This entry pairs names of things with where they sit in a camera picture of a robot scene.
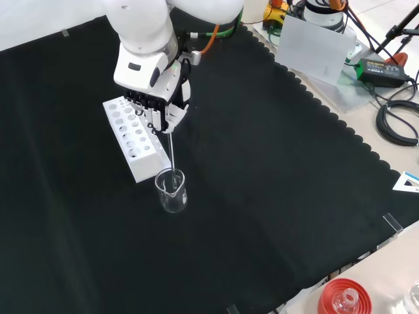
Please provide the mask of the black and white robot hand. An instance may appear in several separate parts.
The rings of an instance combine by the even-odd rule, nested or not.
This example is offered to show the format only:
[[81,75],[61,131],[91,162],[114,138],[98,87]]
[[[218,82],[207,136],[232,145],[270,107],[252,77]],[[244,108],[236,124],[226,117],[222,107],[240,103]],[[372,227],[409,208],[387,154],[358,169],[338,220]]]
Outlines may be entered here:
[[114,81],[124,98],[147,120],[147,127],[172,133],[187,114],[191,86],[188,59],[168,62],[163,52],[136,56],[120,45]]

